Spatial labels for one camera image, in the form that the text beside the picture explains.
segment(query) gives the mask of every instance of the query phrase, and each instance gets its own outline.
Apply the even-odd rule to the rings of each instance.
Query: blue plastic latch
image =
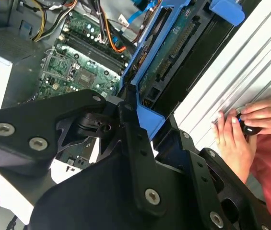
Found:
[[[212,0],[209,9],[234,26],[239,25],[245,19],[242,6],[234,0]]]

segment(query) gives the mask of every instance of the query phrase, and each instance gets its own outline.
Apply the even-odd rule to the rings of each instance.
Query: black metal bracket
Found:
[[[102,96],[85,90],[1,109],[0,167],[25,175],[45,174],[58,152],[59,137],[77,117],[100,113],[105,106]]]

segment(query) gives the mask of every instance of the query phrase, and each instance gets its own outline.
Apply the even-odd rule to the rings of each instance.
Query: yellow wire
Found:
[[[43,34],[46,22],[45,22],[45,13],[44,13],[44,11],[43,11],[43,8],[42,8],[41,5],[38,3],[38,1],[36,1],[36,0],[32,0],[32,1],[35,2],[35,4],[36,4],[37,8],[39,9],[39,11],[41,12],[41,16],[42,16],[42,18],[41,18],[41,26],[40,26],[40,29],[39,29],[39,32],[38,32],[37,37],[36,37],[35,40],[34,40],[34,41],[36,41],[36,40],[39,39],[39,38],[41,37],[41,35]]]

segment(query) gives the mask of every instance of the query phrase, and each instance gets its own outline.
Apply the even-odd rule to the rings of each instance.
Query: white label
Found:
[[[120,15],[119,18],[118,18],[118,21],[124,25],[124,27],[121,28],[121,31],[125,31],[127,29],[127,27],[130,25],[128,20],[125,18],[124,15]]]

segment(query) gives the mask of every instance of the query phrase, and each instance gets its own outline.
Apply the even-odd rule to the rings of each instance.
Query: small black object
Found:
[[[73,70],[70,72],[70,76],[73,78],[75,73],[76,73],[76,70],[73,69]]]
[[[246,126],[244,124],[244,121],[240,119],[240,116],[241,116],[241,113],[239,113],[236,117],[240,123],[240,126],[242,128],[242,131],[245,135],[247,136],[253,136],[253,135],[256,135],[258,134],[262,128],[261,127],[250,127],[250,126]]]

